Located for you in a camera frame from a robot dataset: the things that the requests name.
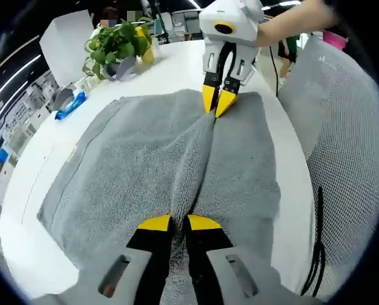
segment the person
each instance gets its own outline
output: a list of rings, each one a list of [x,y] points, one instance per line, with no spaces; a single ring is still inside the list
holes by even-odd
[[[295,35],[287,37],[286,39],[280,40],[278,42],[278,56],[282,58],[283,66],[279,71],[279,83],[282,85],[284,79],[291,68],[291,64],[296,62],[296,51],[297,45],[296,42],[299,40],[300,36]]]
[[[302,32],[321,31],[337,23],[336,14],[322,0],[304,0],[301,4],[262,23],[255,45],[270,46]]]

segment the white box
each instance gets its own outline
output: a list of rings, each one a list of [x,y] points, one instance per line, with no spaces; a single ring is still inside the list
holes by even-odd
[[[84,76],[82,66],[88,56],[84,45],[93,29],[88,11],[77,11],[52,20],[41,37],[43,55],[60,87]]]

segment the gray towel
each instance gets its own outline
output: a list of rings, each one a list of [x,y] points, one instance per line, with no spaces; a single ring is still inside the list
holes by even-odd
[[[107,247],[125,246],[145,219],[170,213],[180,229],[191,210],[269,261],[280,199],[275,172],[256,93],[241,95],[216,123],[197,91],[122,98],[81,137],[38,217],[79,269],[105,258]],[[196,304],[187,264],[177,230],[161,304]]]

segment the black cable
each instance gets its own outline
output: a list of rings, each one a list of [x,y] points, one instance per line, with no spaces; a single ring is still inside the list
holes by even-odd
[[[274,62],[274,56],[272,55],[271,46],[270,46],[270,54],[271,54],[272,64],[274,65],[274,70],[276,72],[276,78],[277,78],[276,97],[278,97],[278,72],[277,72],[276,63]]]
[[[310,265],[309,274],[308,274],[305,284],[303,285],[301,295],[304,295],[308,291],[310,286],[312,285],[316,277],[319,263],[320,263],[319,274],[317,277],[317,282],[316,282],[312,297],[315,297],[317,295],[317,292],[319,291],[319,288],[322,283],[324,267],[326,263],[326,255],[325,255],[324,245],[322,243],[322,230],[323,230],[323,190],[322,190],[322,187],[319,187],[319,190],[317,192],[316,241],[314,244],[314,251],[312,254],[312,263]]]

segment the gray mesh chair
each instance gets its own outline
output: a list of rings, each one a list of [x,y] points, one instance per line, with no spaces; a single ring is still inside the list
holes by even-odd
[[[326,301],[359,262],[378,222],[379,90],[352,58],[312,37],[279,100],[305,153],[316,204],[323,189],[326,260],[317,296]]]

